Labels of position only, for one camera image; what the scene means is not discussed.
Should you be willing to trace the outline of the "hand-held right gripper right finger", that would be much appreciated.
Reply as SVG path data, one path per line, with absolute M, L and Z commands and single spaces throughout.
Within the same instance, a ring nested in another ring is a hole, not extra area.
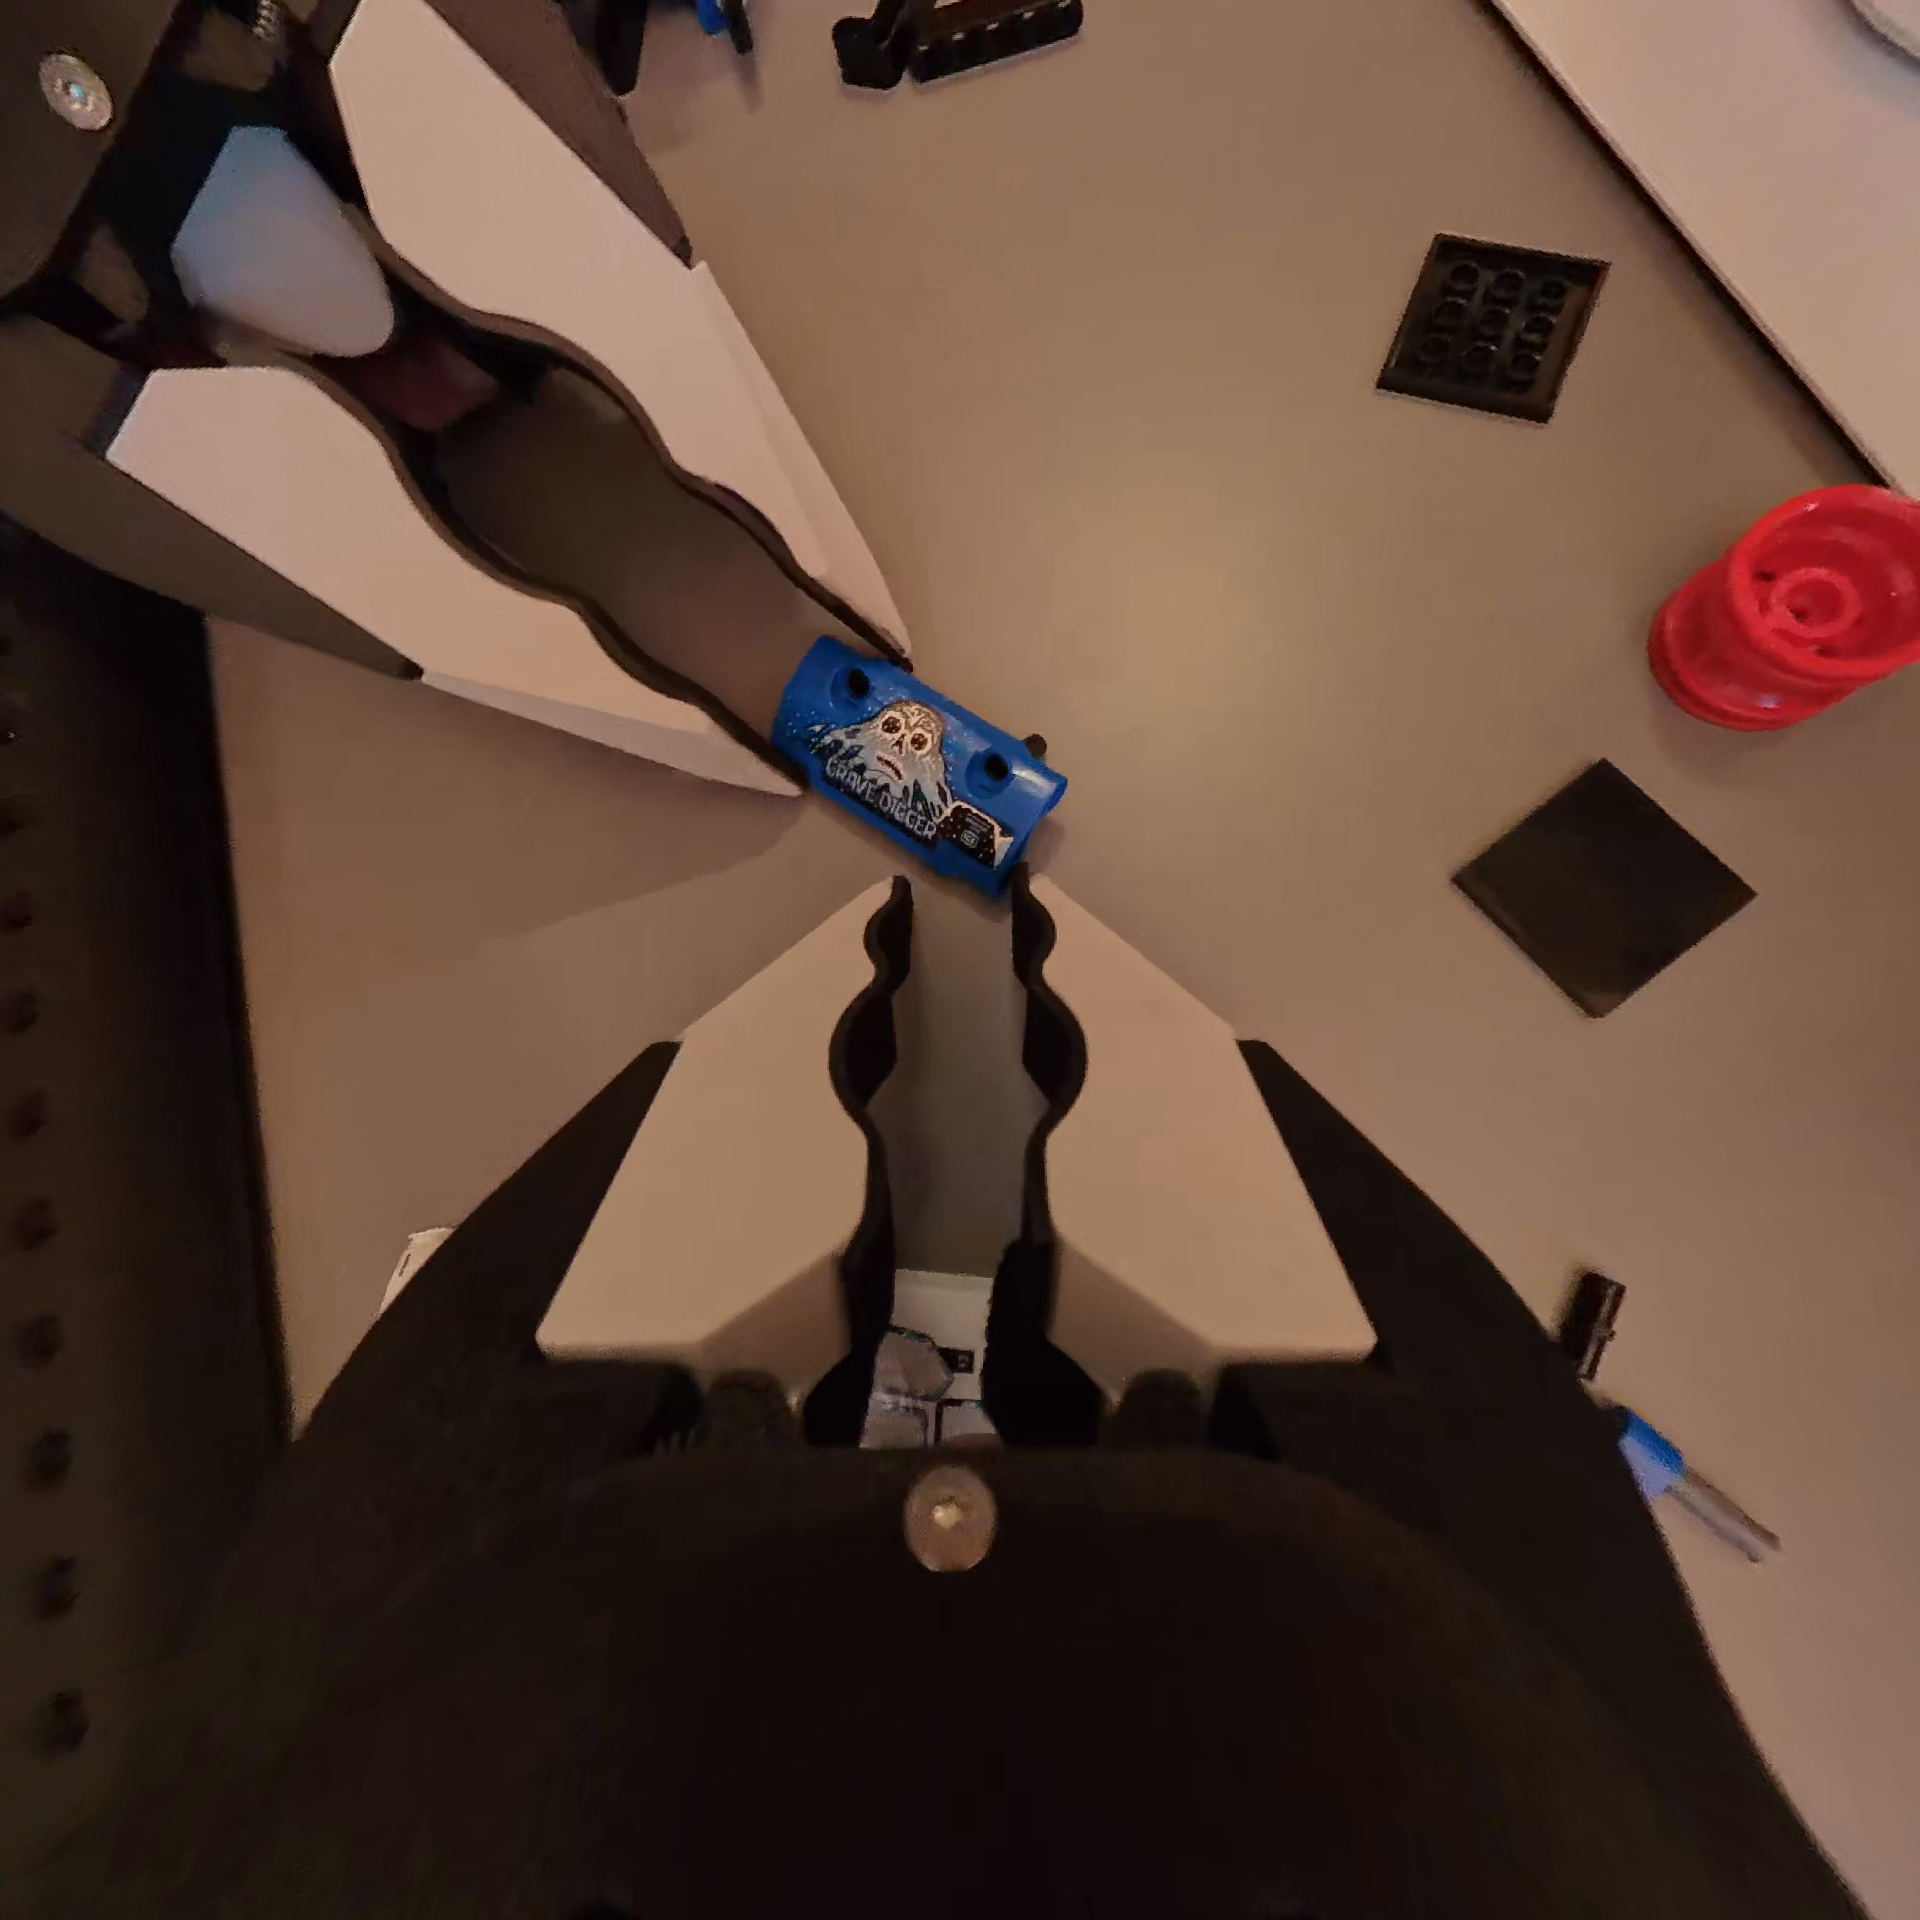
M 1230 1025 L 1059 883 L 1008 895 L 1040 1114 L 992 1284 L 1006 1443 L 1093 1443 L 1138 1381 L 1369 1359 L 1369 1319 Z

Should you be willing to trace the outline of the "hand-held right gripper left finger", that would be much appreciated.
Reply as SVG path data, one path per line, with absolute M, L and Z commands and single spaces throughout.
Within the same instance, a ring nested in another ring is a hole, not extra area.
M 689 1027 L 539 1328 L 548 1361 L 758 1374 L 801 1404 L 853 1357 L 845 1260 L 873 1097 L 834 1054 L 892 1013 L 907 878 L 879 883 Z

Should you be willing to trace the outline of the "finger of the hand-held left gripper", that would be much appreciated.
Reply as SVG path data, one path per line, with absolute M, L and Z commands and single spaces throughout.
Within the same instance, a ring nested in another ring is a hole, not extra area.
M 588 613 L 460 550 L 300 371 L 9 358 L 3 457 L 5 517 L 134 589 L 698 780 L 802 791 Z
M 687 262 L 435 4 L 354 4 L 329 78 L 373 226 L 456 308 L 577 356 L 695 483 L 757 510 L 847 625 L 897 598 L 711 267 Z

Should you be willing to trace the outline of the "blue printed curved panel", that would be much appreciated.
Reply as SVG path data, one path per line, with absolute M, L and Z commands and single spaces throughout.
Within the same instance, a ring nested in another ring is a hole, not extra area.
M 1036 739 L 834 636 L 820 636 L 788 679 L 772 747 L 815 795 L 991 901 L 1008 895 L 1069 791 Z

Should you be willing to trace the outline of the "grey desk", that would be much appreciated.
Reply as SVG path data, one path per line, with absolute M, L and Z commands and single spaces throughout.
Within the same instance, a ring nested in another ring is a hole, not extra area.
M 1916 1917 L 1916 676 L 1676 715 L 1665 593 L 1857 479 L 1479 4 L 1090 4 L 842 95 L 648 32 L 637 129 L 943 688 L 1070 776 L 1066 895 L 1279 1053 L 1786 1534 L 1667 1527 L 1874 1917 Z M 1608 265 L 1552 420 L 1383 395 L 1438 235 Z M 1590 1021 L 1452 877 L 1608 761 L 1755 891 Z

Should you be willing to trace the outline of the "black connector pin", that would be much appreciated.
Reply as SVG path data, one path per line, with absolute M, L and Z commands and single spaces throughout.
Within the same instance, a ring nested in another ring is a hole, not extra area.
M 1626 1289 L 1595 1270 L 1581 1270 L 1557 1322 L 1554 1344 L 1572 1364 L 1576 1381 L 1595 1385 L 1616 1340 Z

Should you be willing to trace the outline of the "black smooth square tile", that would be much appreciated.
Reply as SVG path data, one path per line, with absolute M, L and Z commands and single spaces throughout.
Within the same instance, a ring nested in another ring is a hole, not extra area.
M 1759 898 L 1606 759 L 1457 869 L 1452 888 L 1590 1021 Z

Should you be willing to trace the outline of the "red wheel rim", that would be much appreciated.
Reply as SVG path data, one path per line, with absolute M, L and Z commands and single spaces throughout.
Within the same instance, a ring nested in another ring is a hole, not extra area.
M 1919 503 L 1806 493 L 1757 520 L 1653 616 L 1655 685 L 1699 723 L 1783 733 L 1919 660 Z

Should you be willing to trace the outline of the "black studded square plate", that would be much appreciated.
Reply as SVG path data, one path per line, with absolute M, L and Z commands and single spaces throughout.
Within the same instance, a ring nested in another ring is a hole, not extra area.
M 1551 423 L 1608 272 L 1590 257 L 1434 237 L 1376 392 Z

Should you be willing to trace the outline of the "white book stand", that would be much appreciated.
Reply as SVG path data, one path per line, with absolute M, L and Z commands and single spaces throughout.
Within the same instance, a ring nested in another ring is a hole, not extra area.
M 1865 463 L 1919 491 L 1919 6 L 1500 2 Z

